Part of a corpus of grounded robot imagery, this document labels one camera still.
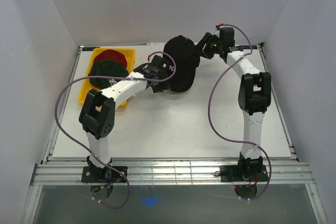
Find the black NY baseball cap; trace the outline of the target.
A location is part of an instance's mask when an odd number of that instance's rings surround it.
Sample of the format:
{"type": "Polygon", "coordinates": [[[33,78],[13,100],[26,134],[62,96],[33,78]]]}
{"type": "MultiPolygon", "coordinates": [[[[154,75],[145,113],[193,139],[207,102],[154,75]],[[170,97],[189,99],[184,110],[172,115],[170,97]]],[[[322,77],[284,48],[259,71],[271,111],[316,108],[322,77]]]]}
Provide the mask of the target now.
{"type": "Polygon", "coordinates": [[[168,80],[170,90],[173,92],[189,90],[195,79],[196,68],[200,64],[195,44],[189,38],[179,35],[170,39],[163,51],[170,55],[176,64],[175,68],[172,60],[163,55],[168,61],[167,75],[170,76],[175,71],[174,76],[168,80]]]}

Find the dark green NY cap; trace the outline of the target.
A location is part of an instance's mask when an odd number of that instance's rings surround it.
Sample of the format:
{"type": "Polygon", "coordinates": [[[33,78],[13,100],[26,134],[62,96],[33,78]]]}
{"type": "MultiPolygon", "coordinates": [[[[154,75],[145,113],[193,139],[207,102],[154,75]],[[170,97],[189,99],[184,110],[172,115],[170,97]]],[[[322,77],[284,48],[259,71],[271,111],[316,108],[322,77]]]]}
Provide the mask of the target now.
{"type": "MultiPolygon", "coordinates": [[[[89,76],[110,76],[110,77],[127,77],[129,72],[126,67],[114,60],[98,60],[91,68],[89,76]]],[[[104,78],[90,78],[89,82],[92,86],[105,89],[110,87],[112,84],[119,82],[119,80],[114,79],[104,79],[104,78]]]]}

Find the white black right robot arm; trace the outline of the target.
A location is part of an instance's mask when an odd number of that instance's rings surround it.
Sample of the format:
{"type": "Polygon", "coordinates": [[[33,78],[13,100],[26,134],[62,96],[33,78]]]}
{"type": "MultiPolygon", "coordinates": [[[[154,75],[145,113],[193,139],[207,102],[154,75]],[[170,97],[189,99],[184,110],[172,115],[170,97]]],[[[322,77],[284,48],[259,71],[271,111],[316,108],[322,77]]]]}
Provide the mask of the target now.
{"type": "Polygon", "coordinates": [[[196,48],[206,59],[219,55],[240,78],[238,105],[244,117],[244,137],[238,163],[228,171],[242,180],[250,180],[263,168],[261,129],[271,104],[271,75],[247,59],[251,52],[244,53],[242,47],[235,45],[236,26],[219,24],[216,29],[215,34],[206,33],[196,48]]]}

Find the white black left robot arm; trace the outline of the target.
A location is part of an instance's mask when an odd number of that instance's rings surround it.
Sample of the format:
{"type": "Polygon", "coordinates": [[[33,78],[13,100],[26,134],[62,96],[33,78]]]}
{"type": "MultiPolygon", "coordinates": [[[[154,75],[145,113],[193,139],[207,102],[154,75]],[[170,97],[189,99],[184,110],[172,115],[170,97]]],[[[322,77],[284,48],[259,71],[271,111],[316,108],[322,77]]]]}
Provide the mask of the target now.
{"type": "Polygon", "coordinates": [[[151,88],[154,93],[170,88],[169,80],[175,75],[176,63],[167,53],[149,55],[149,62],[136,67],[127,77],[100,91],[90,90],[79,115],[79,122],[89,141],[87,157],[90,173],[100,182],[112,174],[108,135],[115,122],[116,109],[140,91],[151,88]]]}

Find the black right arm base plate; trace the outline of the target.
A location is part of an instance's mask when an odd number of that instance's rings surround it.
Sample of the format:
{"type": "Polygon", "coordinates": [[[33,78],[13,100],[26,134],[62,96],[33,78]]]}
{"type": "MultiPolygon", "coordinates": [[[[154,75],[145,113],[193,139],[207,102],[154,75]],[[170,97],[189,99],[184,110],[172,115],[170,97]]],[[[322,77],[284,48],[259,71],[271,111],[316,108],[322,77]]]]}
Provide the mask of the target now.
{"type": "Polygon", "coordinates": [[[257,178],[259,182],[268,180],[266,166],[263,165],[261,171],[241,171],[237,165],[222,165],[219,167],[219,175],[222,182],[250,182],[257,178]]]}

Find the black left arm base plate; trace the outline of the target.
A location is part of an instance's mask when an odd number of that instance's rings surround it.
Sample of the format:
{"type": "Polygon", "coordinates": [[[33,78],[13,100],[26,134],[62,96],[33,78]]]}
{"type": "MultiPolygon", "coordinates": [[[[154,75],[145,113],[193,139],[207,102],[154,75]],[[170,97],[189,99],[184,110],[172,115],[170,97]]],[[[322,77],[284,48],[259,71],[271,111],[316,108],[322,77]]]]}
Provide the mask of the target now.
{"type": "Polygon", "coordinates": [[[81,175],[82,183],[125,183],[126,179],[118,172],[107,168],[85,166],[81,175]]]}

